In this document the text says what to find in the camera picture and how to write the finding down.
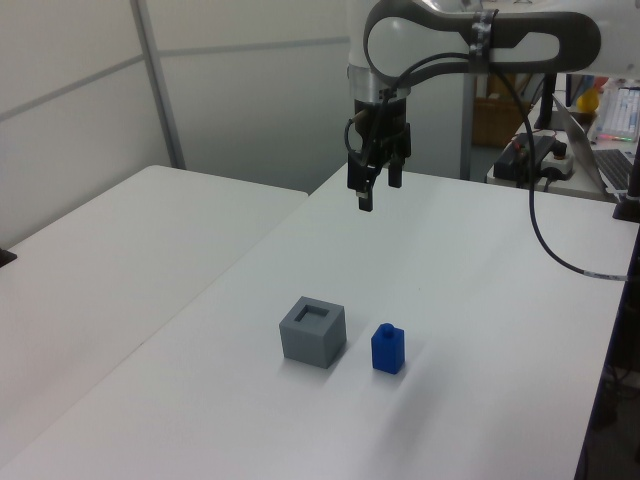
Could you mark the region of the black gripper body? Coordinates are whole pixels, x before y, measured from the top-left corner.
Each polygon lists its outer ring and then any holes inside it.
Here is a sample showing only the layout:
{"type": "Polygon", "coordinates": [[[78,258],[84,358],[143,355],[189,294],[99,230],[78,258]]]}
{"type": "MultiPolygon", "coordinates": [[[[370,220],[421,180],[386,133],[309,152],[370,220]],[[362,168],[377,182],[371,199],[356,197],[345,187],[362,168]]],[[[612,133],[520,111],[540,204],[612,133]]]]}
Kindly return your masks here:
{"type": "Polygon", "coordinates": [[[357,165],[398,165],[411,156],[411,132],[405,99],[386,104],[354,101],[354,116],[348,121],[361,137],[360,150],[348,145],[348,158],[357,165]]]}

